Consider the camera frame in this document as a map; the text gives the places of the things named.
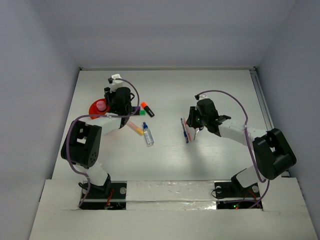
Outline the blue ballpoint pen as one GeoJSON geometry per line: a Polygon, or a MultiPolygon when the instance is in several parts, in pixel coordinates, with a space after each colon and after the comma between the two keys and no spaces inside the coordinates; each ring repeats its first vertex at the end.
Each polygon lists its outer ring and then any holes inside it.
{"type": "Polygon", "coordinates": [[[182,126],[182,131],[183,131],[183,136],[184,136],[184,139],[185,139],[185,143],[188,144],[189,143],[189,139],[188,139],[188,135],[187,135],[187,132],[186,132],[186,129],[185,129],[185,124],[184,124],[183,118],[180,118],[180,123],[181,123],[181,126],[182,126]]]}

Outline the clear spray bottle blue cap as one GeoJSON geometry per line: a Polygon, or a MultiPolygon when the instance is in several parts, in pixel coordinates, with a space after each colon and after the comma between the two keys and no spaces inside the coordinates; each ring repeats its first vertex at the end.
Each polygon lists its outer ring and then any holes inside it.
{"type": "Polygon", "coordinates": [[[143,122],[143,134],[147,145],[152,146],[154,144],[154,139],[146,122],[143,122]]]}

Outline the pink patterned tube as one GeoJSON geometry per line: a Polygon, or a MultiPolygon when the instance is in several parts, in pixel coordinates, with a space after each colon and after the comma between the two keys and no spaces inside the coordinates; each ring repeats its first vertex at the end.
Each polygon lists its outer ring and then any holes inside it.
{"type": "Polygon", "coordinates": [[[103,100],[96,102],[96,108],[99,112],[104,112],[107,109],[107,105],[103,100]]]}

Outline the red gel pen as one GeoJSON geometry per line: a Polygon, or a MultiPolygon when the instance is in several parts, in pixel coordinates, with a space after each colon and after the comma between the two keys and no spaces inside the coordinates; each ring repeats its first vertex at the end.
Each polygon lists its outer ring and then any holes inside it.
{"type": "Polygon", "coordinates": [[[192,141],[192,136],[190,134],[190,130],[189,130],[189,127],[187,125],[187,121],[186,121],[185,118],[183,118],[183,123],[184,123],[185,131],[186,131],[186,134],[187,134],[187,137],[188,137],[188,141],[191,142],[192,141]]]}

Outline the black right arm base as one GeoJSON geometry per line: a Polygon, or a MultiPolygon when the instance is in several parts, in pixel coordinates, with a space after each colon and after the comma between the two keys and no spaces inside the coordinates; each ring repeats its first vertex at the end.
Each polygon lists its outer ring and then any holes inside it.
{"type": "Polygon", "coordinates": [[[247,188],[238,189],[231,181],[218,181],[214,183],[211,196],[216,199],[216,208],[218,210],[244,210],[244,209],[262,209],[259,202],[261,194],[257,183],[247,188]]]}

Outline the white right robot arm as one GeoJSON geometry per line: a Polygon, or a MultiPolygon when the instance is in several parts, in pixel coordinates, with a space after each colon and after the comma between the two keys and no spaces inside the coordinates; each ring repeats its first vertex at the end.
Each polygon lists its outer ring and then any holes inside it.
{"type": "Polygon", "coordinates": [[[190,107],[186,124],[199,131],[206,128],[218,137],[240,143],[248,148],[253,157],[251,167],[235,174],[226,186],[215,189],[219,198],[241,197],[258,181],[274,180],[297,163],[281,130],[247,127],[230,116],[220,115],[209,98],[201,99],[196,106],[190,107]]]}

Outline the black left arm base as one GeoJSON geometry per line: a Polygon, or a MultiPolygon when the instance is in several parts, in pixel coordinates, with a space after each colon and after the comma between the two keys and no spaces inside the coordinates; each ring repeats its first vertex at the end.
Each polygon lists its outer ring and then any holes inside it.
{"type": "Polygon", "coordinates": [[[125,210],[126,209],[126,193],[127,182],[111,181],[103,186],[91,184],[90,190],[84,199],[87,192],[88,183],[79,183],[82,188],[80,197],[80,205],[82,210],[125,210]]]}

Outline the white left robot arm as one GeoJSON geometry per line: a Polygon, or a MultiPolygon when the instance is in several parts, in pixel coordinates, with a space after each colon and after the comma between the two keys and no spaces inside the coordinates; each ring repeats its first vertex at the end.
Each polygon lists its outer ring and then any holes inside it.
{"type": "Polygon", "coordinates": [[[104,98],[96,100],[89,107],[90,120],[85,122],[78,119],[70,127],[69,147],[64,142],[60,154],[63,159],[70,159],[73,166],[79,166],[79,171],[89,177],[90,183],[80,183],[79,186],[90,194],[104,198],[112,190],[110,175],[97,163],[101,137],[127,124],[129,115],[135,111],[132,106],[134,97],[128,87],[106,87],[104,98]]]}

